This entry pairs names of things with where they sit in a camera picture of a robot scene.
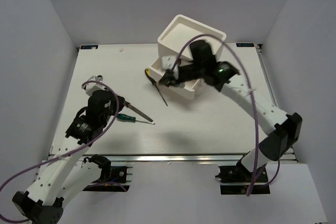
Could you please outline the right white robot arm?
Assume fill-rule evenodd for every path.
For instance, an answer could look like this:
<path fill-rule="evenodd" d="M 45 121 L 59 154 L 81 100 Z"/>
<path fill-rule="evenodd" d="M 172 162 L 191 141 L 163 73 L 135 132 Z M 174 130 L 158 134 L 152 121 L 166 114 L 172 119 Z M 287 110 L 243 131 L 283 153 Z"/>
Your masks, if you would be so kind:
<path fill-rule="evenodd" d="M 164 57 L 165 86 L 181 87 L 184 83 L 202 79 L 219 93 L 233 100 L 255 121 L 255 131 L 262 130 L 266 138 L 257 140 L 255 147 L 236 164 L 238 177 L 247 182 L 270 161 L 278 161 L 299 139 L 302 117 L 289 114 L 260 96 L 251 86 L 243 69 L 228 61 L 217 60 L 210 43 L 196 40 L 188 45 L 192 60 L 180 66 L 178 56 Z"/>

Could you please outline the white drawer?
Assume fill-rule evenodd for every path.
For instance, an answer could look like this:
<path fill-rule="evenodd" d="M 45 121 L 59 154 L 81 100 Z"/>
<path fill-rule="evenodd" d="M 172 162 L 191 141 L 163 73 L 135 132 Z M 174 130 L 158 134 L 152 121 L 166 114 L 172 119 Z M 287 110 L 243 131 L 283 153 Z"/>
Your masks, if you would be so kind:
<path fill-rule="evenodd" d="M 176 73 L 179 66 L 180 65 L 177 64 L 177 66 L 174 68 L 174 79 L 172 80 L 173 84 L 159 84 L 159 81 L 164 77 L 166 72 L 165 69 L 162 69 L 161 57 L 157 58 L 157 60 L 148 67 L 149 75 L 155 80 L 157 85 L 163 86 L 164 88 L 169 89 L 186 99 L 193 100 L 196 96 L 200 95 L 204 91 L 205 82 L 203 79 L 178 82 L 176 79 Z"/>

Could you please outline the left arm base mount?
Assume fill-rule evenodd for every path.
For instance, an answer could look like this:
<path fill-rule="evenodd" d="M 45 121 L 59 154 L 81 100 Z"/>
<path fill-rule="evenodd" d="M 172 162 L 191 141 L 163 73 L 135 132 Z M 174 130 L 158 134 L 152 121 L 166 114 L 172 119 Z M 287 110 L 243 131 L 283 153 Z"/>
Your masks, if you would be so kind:
<path fill-rule="evenodd" d="M 109 177 L 106 177 L 102 180 L 95 180 L 93 183 L 88 185 L 84 191 L 126 193 L 130 188 L 132 176 L 132 166 L 111 166 Z"/>

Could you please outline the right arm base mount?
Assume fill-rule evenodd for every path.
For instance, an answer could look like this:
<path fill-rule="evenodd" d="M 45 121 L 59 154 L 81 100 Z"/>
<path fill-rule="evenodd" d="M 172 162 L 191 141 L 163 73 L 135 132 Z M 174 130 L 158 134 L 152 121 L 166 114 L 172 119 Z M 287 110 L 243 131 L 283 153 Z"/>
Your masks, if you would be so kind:
<path fill-rule="evenodd" d="M 219 166 L 218 174 L 215 175 L 215 179 L 220 184 L 220 193 L 222 195 L 245 195 L 252 176 L 245 174 L 237 166 Z M 264 169 L 257 177 L 251 194 L 270 194 L 269 186 L 264 186 L 266 183 L 268 183 L 268 175 Z"/>

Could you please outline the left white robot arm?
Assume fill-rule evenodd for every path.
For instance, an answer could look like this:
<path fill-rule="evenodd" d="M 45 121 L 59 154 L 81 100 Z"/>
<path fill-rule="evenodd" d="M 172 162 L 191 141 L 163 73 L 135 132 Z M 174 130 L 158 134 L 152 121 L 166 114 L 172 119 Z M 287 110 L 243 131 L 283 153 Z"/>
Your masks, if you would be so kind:
<path fill-rule="evenodd" d="M 108 90 L 94 91 L 65 133 L 61 148 L 43 173 L 24 192 L 13 196 L 17 209 L 32 223 L 57 223 L 69 203 L 91 183 L 111 176 L 111 162 L 99 154 L 89 158 L 75 177 L 69 178 L 79 158 L 93 140 L 110 127 L 109 120 L 124 107 L 124 97 Z"/>

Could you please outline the green handle screwdriver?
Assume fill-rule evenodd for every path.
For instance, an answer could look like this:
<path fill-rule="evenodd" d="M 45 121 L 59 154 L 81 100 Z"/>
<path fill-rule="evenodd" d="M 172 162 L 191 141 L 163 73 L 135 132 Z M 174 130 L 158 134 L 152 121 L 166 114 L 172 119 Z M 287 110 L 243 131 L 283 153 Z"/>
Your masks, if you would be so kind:
<path fill-rule="evenodd" d="M 136 119 L 136 117 L 129 116 L 129 115 L 122 114 L 122 113 L 119 113 L 117 115 L 117 119 L 119 121 L 123 121 L 123 122 L 144 123 L 144 124 L 155 125 L 155 123 L 153 123 L 153 122 L 147 122 L 147 121 L 138 120 L 138 119 Z"/>

